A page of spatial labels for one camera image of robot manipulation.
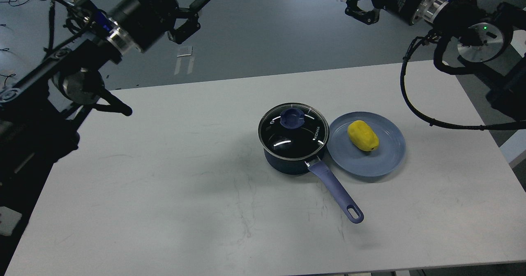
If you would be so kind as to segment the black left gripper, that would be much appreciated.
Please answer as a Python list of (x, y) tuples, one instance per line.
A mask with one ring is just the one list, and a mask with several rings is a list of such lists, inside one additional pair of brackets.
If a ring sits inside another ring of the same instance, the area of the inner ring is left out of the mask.
[[(168, 39), (182, 45), (201, 28), (199, 12), (210, 0), (194, 0), (188, 8), (179, 7), (177, 0), (122, 0), (109, 12), (109, 17), (129, 34), (135, 47), (148, 51), (165, 32)], [(178, 19), (187, 19), (173, 28)]]

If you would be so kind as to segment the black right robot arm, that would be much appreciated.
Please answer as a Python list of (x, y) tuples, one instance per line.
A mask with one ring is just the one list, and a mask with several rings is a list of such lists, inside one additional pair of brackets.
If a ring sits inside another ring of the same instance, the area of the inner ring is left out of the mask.
[[(477, 0), (345, 0), (347, 16), (366, 25), (379, 21), (380, 11), (408, 25), (424, 21), (428, 34), (415, 37), (403, 57), (400, 87), (404, 101), (416, 117), (430, 126), (452, 130), (524, 130), (525, 58), (506, 75), (487, 65), (511, 44), (515, 29), (525, 29), (525, 11), (502, 2), (492, 13), (479, 8)], [(449, 75), (475, 75), (489, 91), (485, 99), (492, 109), (511, 118), (493, 125), (458, 125), (436, 120), (417, 110), (406, 93), (405, 75), (409, 60), (419, 46), (434, 44), (433, 63)]]

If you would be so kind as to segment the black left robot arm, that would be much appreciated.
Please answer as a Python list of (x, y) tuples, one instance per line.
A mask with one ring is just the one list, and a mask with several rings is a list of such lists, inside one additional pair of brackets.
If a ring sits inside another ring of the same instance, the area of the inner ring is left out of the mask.
[(201, 28), (199, 14), (210, 0), (188, 7), (177, 0), (121, 0), (109, 12), (91, 0), (51, 2), (66, 7), (65, 27), (72, 36), (53, 46), (50, 9), (41, 64), (1, 89), (1, 225), (20, 171), (32, 160), (52, 165), (77, 150), (77, 130), (91, 110), (132, 115), (132, 108), (106, 89), (100, 68), (120, 63), (130, 49), (144, 53), (165, 33), (182, 44)]

